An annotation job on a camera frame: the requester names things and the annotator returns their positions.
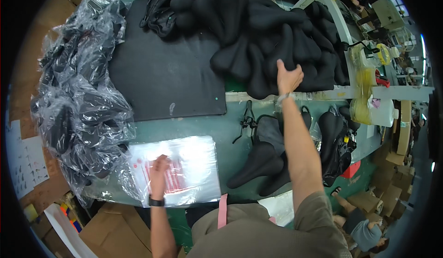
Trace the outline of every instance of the gray shirt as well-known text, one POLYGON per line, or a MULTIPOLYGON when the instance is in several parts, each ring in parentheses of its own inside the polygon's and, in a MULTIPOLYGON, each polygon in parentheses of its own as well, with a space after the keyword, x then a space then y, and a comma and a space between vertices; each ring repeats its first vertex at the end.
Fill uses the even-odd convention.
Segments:
POLYGON ((209 212, 193 225, 194 246, 187 258, 352 257, 324 192, 302 201, 294 216, 295 230, 269 221, 268 211, 259 204, 228 205, 227 225, 220 229, 218 212, 209 212))
POLYGON ((358 244, 362 251, 368 251, 373 248, 381 238, 381 231, 378 225, 369 230, 369 220, 363 220, 352 230, 351 237, 358 244))

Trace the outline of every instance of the bracelet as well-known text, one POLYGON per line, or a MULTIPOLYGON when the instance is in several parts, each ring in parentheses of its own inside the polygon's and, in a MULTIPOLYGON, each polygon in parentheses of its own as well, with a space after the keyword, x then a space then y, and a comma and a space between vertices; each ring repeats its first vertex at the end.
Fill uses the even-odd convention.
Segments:
POLYGON ((284 99, 287 99, 288 97, 290 97, 291 96, 291 93, 286 93, 286 94, 284 94, 284 95, 280 95, 278 98, 277 98, 277 103, 279 104, 279 103, 281 103, 284 99))

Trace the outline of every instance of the pink apron strap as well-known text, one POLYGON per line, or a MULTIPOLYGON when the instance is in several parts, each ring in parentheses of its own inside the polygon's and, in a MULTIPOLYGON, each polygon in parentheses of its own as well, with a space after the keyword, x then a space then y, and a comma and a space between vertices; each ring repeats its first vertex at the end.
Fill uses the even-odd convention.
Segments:
POLYGON ((228 194, 224 194, 220 198, 219 202, 219 223, 217 225, 217 229, 220 229, 226 225, 226 218, 228 213, 228 207, 226 204, 226 200, 228 199, 228 194))

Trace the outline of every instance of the black shorts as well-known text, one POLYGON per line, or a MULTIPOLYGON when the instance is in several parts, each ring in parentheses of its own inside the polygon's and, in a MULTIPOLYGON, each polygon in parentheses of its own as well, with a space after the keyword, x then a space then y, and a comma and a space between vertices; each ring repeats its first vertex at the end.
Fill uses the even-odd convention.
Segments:
POLYGON ((346 218, 345 224, 343 224, 343 230, 351 235, 351 232, 357 226, 359 222, 366 220, 366 216, 360 208, 355 208, 349 216, 346 218))

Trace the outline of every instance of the watch strap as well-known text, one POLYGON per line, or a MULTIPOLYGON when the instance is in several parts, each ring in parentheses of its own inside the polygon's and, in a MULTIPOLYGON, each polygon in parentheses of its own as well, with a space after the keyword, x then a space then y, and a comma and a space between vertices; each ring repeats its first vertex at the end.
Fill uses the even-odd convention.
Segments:
POLYGON ((162 200, 153 200, 151 196, 149 196, 149 206, 164 207, 165 199, 163 198, 162 200))

